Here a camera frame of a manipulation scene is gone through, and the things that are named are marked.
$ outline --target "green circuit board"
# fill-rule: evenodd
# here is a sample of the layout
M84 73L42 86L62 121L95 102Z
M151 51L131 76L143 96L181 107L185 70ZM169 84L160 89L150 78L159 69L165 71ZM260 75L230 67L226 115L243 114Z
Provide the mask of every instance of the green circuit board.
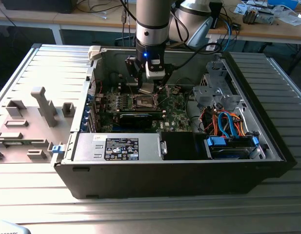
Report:
M184 108L185 103L183 93L179 92L179 89L175 89L174 87L167 87L158 93L156 100L158 106L149 111L144 111L143 113L156 117L162 115L164 112L164 118L153 120L152 126L149 129L134 129L132 131L125 129L122 131L115 119L123 113L140 113L136 112L136 110L139 109L137 108L136 102L134 102L134 99L136 99L137 96L143 100L151 98L151 95L120 94L116 88L111 88L107 91L104 96L105 110L99 112L101 132L191 132L190 121Z

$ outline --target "blue cable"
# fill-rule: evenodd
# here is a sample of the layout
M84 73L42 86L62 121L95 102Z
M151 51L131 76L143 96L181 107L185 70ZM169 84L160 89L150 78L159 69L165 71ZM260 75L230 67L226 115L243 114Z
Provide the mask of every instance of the blue cable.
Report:
M225 21L225 20L223 20L223 21L224 21L224 23L226 23L227 28L228 28L228 32L229 32L228 41L227 41L227 43L226 43L225 48L223 49L223 51L225 51L225 50L227 49L227 47L228 47L229 42L230 42L230 36L232 35L232 31L230 30L230 27L229 27L228 22Z
M223 127L222 127L222 121L221 121L221 120L222 120L222 116L223 116L223 115L227 115L227 117L228 117L229 127L230 127L230 131L231 131L232 135L233 135L234 137L236 137L236 138L239 138L239 135L236 133L236 130L235 130L235 128L234 128L233 118L231 117L230 114L228 114L228 113L226 113L226 112L222 112L222 113L219 114L218 124L219 124L219 129L220 129L220 131L221 131L227 138L229 138L229 134L228 134L226 131L224 131L224 129L223 129Z

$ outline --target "blue latch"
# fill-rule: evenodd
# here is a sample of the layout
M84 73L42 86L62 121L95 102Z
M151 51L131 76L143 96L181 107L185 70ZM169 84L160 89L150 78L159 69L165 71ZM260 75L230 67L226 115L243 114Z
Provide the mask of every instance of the blue latch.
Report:
M84 123L81 123L81 131L83 131L83 132L86 132L87 131L87 128L88 128L88 125L86 125L86 123L84 124Z
M83 116L88 117L89 113L87 111L83 111Z
M90 94L87 94L87 97L86 97L89 101L93 100L94 99L94 96L93 95L90 95Z
M208 146L212 145L226 145L226 141L224 138L219 136L212 136L207 139Z
M64 145L54 145L52 148L53 154L63 154L64 153Z
M259 140L258 140L255 136L252 137L252 141L253 141L253 143L254 143L256 146L259 145Z

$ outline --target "white sticker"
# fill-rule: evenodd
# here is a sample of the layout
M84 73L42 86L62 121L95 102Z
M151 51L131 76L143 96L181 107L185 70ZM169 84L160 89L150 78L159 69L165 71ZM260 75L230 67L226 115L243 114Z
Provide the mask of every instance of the white sticker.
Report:
M22 145L21 142L4 142L4 145Z
M94 135L93 141L106 141L107 135Z

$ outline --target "black connector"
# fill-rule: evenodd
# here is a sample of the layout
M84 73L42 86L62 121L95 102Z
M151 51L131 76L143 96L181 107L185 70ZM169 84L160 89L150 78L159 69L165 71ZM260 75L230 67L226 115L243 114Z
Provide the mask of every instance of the black connector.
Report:
M232 27L232 29L233 30L237 30L237 31L240 31L240 29L241 29L241 24L239 24L239 23L232 23L232 25L231 25L231 27Z

